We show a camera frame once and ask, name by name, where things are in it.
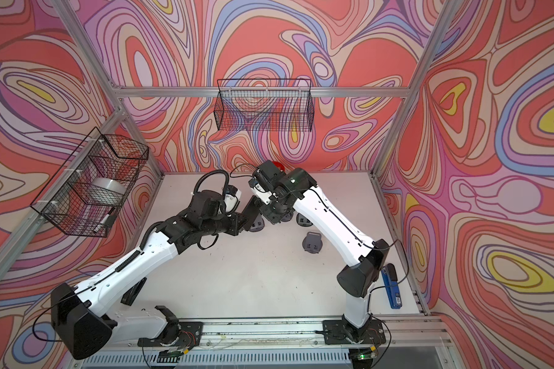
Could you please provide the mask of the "dark grey phone stand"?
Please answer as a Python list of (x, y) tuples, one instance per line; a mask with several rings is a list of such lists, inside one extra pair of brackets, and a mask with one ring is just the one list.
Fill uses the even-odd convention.
[(313, 223), (308, 218), (306, 218), (304, 215), (302, 215), (300, 213), (298, 213), (296, 215), (296, 223), (299, 226), (304, 227), (304, 228), (308, 228), (308, 227), (313, 226)]

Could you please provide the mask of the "black rectangular phone holder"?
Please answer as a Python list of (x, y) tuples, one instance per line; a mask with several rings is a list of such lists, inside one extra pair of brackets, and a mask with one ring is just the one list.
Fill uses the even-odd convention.
[(240, 232), (249, 232), (249, 229), (252, 226), (252, 223), (259, 217), (262, 216), (260, 212), (260, 205), (261, 201), (253, 196), (249, 199), (249, 202), (247, 203), (246, 207), (244, 207), (244, 210), (240, 212), (239, 215), (243, 217), (243, 226), (240, 229)]

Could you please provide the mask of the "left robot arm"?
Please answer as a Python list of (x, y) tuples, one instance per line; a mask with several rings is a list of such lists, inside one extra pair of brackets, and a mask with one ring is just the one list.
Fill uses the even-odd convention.
[(153, 313), (113, 312), (117, 302), (129, 304), (141, 292), (147, 276), (205, 236), (237, 235), (236, 209), (241, 193), (229, 183), (227, 171), (203, 175), (195, 184), (189, 206), (177, 215), (153, 223), (140, 244), (118, 261), (75, 286), (60, 284), (50, 295), (51, 326), (75, 360), (86, 359), (109, 342), (141, 339), (150, 344), (175, 344), (182, 329), (165, 306)]

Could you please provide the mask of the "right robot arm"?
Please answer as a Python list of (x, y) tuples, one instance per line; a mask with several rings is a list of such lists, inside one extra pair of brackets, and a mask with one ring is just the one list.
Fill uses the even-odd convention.
[(330, 336), (352, 344), (362, 342), (372, 323), (370, 289), (378, 281), (392, 245), (369, 237), (352, 224), (303, 169), (287, 173), (267, 161), (253, 172), (249, 186), (260, 214), (272, 224), (296, 212), (335, 247), (346, 263), (337, 275), (339, 286), (346, 292), (346, 309), (336, 322), (340, 333)]

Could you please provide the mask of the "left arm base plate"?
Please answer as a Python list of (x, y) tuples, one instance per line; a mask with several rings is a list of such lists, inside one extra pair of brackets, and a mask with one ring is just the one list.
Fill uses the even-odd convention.
[(200, 345), (204, 324), (186, 321), (168, 324), (157, 338), (138, 339), (139, 347), (177, 347), (192, 349)]

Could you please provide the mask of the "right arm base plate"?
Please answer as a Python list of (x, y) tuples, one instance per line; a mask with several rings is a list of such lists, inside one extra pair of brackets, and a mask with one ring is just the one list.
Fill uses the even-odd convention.
[(383, 324), (369, 318), (362, 327), (355, 327), (345, 318), (324, 320), (320, 334), (327, 345), (375, 344), (376, 347), (387, 342)]

